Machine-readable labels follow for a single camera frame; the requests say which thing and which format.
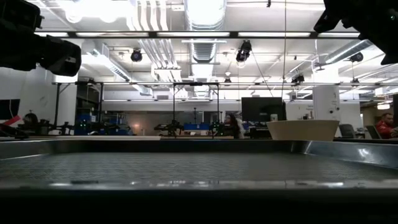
black camera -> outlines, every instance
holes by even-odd
[[[133,62],[140,62],[142,60],[141,49],[134,49],[130,58]]]
[[[316,32],[333,30],[341,21],[344,28],[354,27],[359,39],[370,40],[386,53],[381,65],[398,63],[396,0],[323,0],[326,10],[314,27]]]
[[[23,0],[0,0],[0,67],[30,71],[39,63],[56,75],[73,77],[81,66],[79,46],[59,38],[35,35],[40,9]]]
[[[236,55],[237,62],[245,62],[250,57],[251,44],[250,40],[244,40],[241,48]]]

metal frame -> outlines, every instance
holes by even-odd
[[[179,89],[177,92],[175,92],[175,87],[177,85],[185,86],[203,86],[203,85],[215,85],[217,86],[217,119],[218,122],[220,121],[220,84],[219,83],[200,83],[200,82],[191,82],[191,83],[173,83],[173,121],[175,121],[175,94],[177,94],[181,89]]]
[[[0,160],[38,154],[74,152],[231,152],[231,153],[294,153],[328,157],[349,162],[398,168],[397,146],[364,142],[321,141],[264,141],[264,140],[170,140],[134,141],[134,137],[115,138],[113,141],[93,137],[73,139],[35,139],[32,141],[0,142]]]
[[[189,85],[188,82],[179,83],[181,85]],[[398,86],[398,83],[258,83],[258,82],[239,82],[239,83],[206,83],[210,85],[219,85],[219,86]],[[104,82],[104,85],[151,85],[151,86],[172,86],[174,83],[172,82]]]
[[[75,83],[52,83],[53,85],[57,85],[57,99],[55,101],[55,120],[54,126],[56,127],[58,124],[58,111],[59,111],[59,102],[60,95],[63,93],[70,85],[101,85],[100,93],[99,93],[99,101],[98,101],[98,122],[102,121],[102,102],[104,101],[104,83],[103,82],[75,82]]]
[[[358,40],[359,32],[327,32],[327,36],[315,31],[39,31],[35,34],[51,35],[63,39],[337,39]]]

white pipe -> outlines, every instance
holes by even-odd
[[[159,31],[159,26],[157,25],[157,15],[156,15],[156,0],[150,0],[150,25],[154,31]]]
[[[164,52],[164,54],[166,56],[169,68],[172,68],[173,67],[173,62],[172,62],[172,59],[170,58],[170,54],[169,54],[169,51],[167,50],[167,47],[166,47],[166,44],[165,44],[164,40],[159,40],[159,44],[162,47],[162,50],[163,50],[163,52]]]
[[[140,0],[141,2],[141,26],[144,30],[150,30],[147,22],[147,1]]]
[[[154,31],[159,31],[159,26],[157,25],[157,15],[156,15],[156,1],[155,0],[150,0],[150,25],[152,26]],[[150,40],[150,43],[152,45],[152,48],[155,50],[157,55],[159,56],[160,62],[164,68],[167,68],[166,61],[163,58],[162,52],[158,48],[158,45],[155,40]]]
[[[166,2],[160,0],[159,3],[160,3],[160,26],[162,27],[163,31],[168,31],[169,28],[167,27]]]
[[[363,81],[365,81],[365,80],[367,80],[367,79],[369,79],[369,78],[371,78],[371,77],[373,77],[375,75],[378,75],[380,73],[388,72],[389,70],[392,70],[395,66],[397,66],[397,64],[386,65],[385,67],[380,68],[380,69],[378,69],[376,71],[368,72],[368,73],[365,73],[365,74],[362,74],[362,75],[355,76],[355,78],[358,78],[361,82],[363,82]]]
[[[146,0],[140,0],[141,2],[141,26],[144,28],[144,30],[150,30],[147,22],[147,1]],[[154,45],[152,42],[153,40],[147,41],[144,40],[144,43],[147,44],[147,48],[150,51],[150,53],[153,55],[155,58],[155,63],[157,64],[158,67],[166,67],[164,60],[161,59],[161,55],[156,54],[158,48]]]
[[[168,31],[167,22],[166,22],[166,3],[165,3],[165,1],[162,1],[162,0],[160,1],[160,26],[162,27],[163,31]],[[168,44],[168,43],[165,42],[164,40],[159,40],[159,44],[162,47],[162,50],[166,56],[169,67],[173,67],[173,60],[170,56],[170,54],[173,54],[173,52],[169,52],[169,50],[167,49],[166,44]]]
[[[164,0],[160,0],[159,3],[160,3],[160,26],[162,27],[163,31],[168,31],[169,28],[167,27],[166,2]],[[170,63],[172,63],[175,68],[178,68],[177,60],[175,59],[174,55],[173,45],[170,39],[165,40],[164,50],[169,52],[168,55],[170,57]]]

ventilation duct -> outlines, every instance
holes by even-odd
[[[334,63],[337,63],[341,60],[344,60],[356,53],[359,53],[360,51],[372,46],[373,43],[370,42],[369,40],[354,40],[351,41],[350,43],[346,44],[344,47],[336,50],[335,52],[332,52],[330,54],[328,54],[326,57],[321,57],[320,59],[320,65],[321,66],[325,66],[325,65],[331,65]],[[317,59],[317,55],[311,56],[310,58],[308,58],[307,60],[309,61],[314,61]],[[312,62],[302,62],[300,65],[297,65],[295,68],[293,68],[289,74],[291,75],[297,75],[302,73],[304,70],[310,68],[313,63]]]
[[[191,31],[218,31],[224,25],[226,0],[184,0],[185,19],[188,30]],[[197,81],[204,78],[210,81],[213,74],[217,44],[192,43],[190,46],[192,61],[192,75]],[[208,95],[201,86],[194,88],[196,96]]]
[[[353,56],[356,53],[359,53],[360,51],[372,46],[373,43],[370,42],[369,40],[362,40],[362,41],[353,41],[350,42],[349,44],[345,45],[344,47],[338,49],[337,51],[333,52],[332,54],[329,54],[325,58],[325,65],[333,64],[336,62],[339,62],[341,60],[344,60],[350,56]]]
[[[226,0],[184,0],[189,30],[217,31],[223,28]],[[216,54],[216,44],[191,44],[193,59],[209,63]]]

ceiling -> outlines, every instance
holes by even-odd
[[[83,17],[80,22],[70,23],[65,17],[65,10],[60,7],[61,1],[30,1],[38,5],[45,17],[42,23],[43,31],[127,31],[126,12],[124,5],[127,1],[113,1],[113,7],[109,7],[109,13],[119,17],[112,23],[103,22],[98,17]],[[287,0],[286,23],[284,1],[273,0],[270,8],[266,7],[267,1],[228,0],[224,20],[224,30],[228,31],[287,31],[312,32],[313,27],[321,16],[324,6],[322,0]],[[169,0],[167,3],[167,25],[170,30],[186,30],[185,13],[182,0]],[[345,29],[341,24],[334,30],[336,32],[355,32],[353,29]],[[222,81],[226,72],[231,72],[231,77],[237,82],[261,82],[261,73],[269,82],[281,82],[283,74],[287,74],[290,81],[291,69],[308,60],[314,55],[327,55],[352,40],[320,39],[316,42],[312,39],[284,40],[284,39],[252,39],[253,54],[248,58],[245,67],[238,68],[234,59],[237,49],[242,44],[241,39],[228,39],[225,44],[218,44],[216,63],[213,69],[214,80]],[[135,63],[130,59],[134,48],[139,48],[137,39],[95,39],[97,47],[106,44],[110,49],[111,58],[123,69],[128,71],[137,81],[153,82],[150,75],[152,62],[144,51],[143,60]],[[191,57],[188,44],[181,40],[172,39],[172,46],[181,67],[182,78],[188,78],[192,71]],[[338,62],[341,82],[349,82],[352,77],[369,73],[382,68],[380,62],[382,52],[375,46],[362,51],[364,60],[361,63]],[[386,78],[395,77],[398,68],[373,76],[366,82],[378,82]],[[311,81],[313,70],[311,67],[303,71],[306,81]],[[83,66],[79,72],[81,77],[92,77],[98,82],[113,82],[115,77],[104,65],[93,63],[83,59]]]

